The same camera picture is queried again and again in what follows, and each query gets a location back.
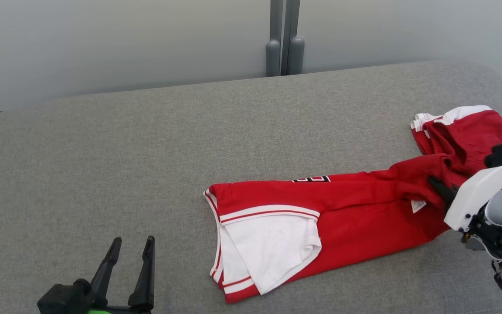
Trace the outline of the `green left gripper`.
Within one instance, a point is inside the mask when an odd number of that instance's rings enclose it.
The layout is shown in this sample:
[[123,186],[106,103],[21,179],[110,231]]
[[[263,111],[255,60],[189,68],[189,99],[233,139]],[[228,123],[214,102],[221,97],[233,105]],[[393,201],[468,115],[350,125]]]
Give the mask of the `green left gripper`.
[[151,314],[155,305],[155,237],[148,236],[142,253],[142,268],[136,287],[128,298],[128,306],[110,306],[106,294],[109,288],[110,276],[118,262],[121,237],[116,237],[90,285],[94,301],[87,314]]

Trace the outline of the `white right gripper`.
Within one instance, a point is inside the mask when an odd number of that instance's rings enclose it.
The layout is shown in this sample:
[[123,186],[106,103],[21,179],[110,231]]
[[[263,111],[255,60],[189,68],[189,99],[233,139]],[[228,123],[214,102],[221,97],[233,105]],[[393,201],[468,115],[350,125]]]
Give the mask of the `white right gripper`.
[[435,176],[429,176],[427,181],[444,201],[444,222],[452,230],[468,231],[467,215],[478,214],[480,208],[502,190],[502,166],[478,171],[460,188],[454,184],[448,186]]

